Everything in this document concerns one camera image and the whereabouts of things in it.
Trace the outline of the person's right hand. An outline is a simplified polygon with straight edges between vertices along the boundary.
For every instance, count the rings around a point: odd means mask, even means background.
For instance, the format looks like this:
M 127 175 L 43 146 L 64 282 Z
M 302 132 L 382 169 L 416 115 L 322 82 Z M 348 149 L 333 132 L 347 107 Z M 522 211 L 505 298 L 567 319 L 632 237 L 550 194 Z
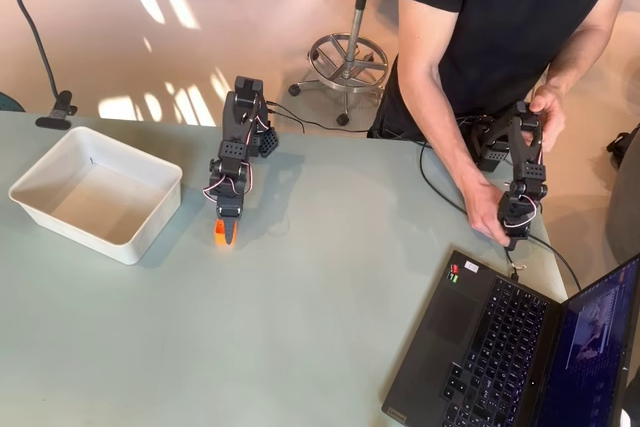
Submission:
M 501 191 L 487 181 L 473 181 L 463 188 L 462 195 L 471 227 L 507 247 L 510 238 L 498 220 Z

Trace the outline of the person's left hand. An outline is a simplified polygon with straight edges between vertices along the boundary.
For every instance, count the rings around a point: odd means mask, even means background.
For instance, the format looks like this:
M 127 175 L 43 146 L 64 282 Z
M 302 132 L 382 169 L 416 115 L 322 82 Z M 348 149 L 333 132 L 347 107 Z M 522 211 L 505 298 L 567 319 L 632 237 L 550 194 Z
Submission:
M 530 109 L 536 113 L 542 124 L 542 148 L 550 152 L 556 144 L 560 134 L 566 126 L 566 115 L 562 101 L 562 91 L 551 85 L 544 84 L 534 93 L 530 102 Z

